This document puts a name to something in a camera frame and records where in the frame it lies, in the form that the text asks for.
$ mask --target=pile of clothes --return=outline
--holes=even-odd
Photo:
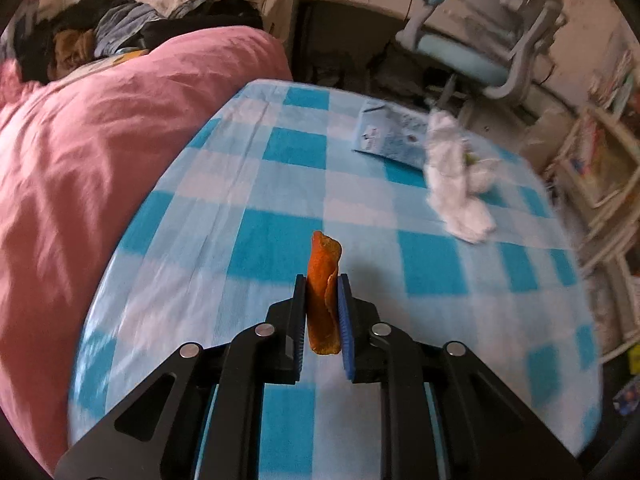
[[[229,25],[262,29],[262,17],[245,0],[80,0],[39,22],[15,52],[23,80],[46,84],[95,59]]]

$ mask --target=pink blanket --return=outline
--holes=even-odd
[[[0,91],[0,406],[49,472],[67,448],[76,345],[111,253],[184,145],[256,78],[290,80],[281,45],[226,27],[69,86]]]

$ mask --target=blue package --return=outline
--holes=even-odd
[[[368,99],[358,116],[353,149],[422,170],[428,121],[426,114],[379,99]]]

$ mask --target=blue and white tablecloth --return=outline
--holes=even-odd
[[[413,338],[465,342],[572,452],[600,417],[593,324],[574,254],[519,157],[483,196],[484,244],[451,237],[420,171],[351,150],[364,97],[259,80],[229,101],[158,181],[118,245],[79,344],[70,441],[178,346],[228,342],[292,295],[311,233],[343,247],[354,296]],[[347,382],[341,356],[305,349],[296,386],[268,386],[261,479],[378,480],[375,384]]]

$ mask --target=chair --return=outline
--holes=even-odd
[[[462,20],[469,45],[422,29],[444,0],[424,0],[424,7],[396,34],[396,40],[407,50],[477,82],[488,98],[519,104],[529,90],[536,57],[548,54],[555,33],[567,23],[562,0],[463,1],[469,15],[454,19]],[[454,86],[455,78],[439,106]]]

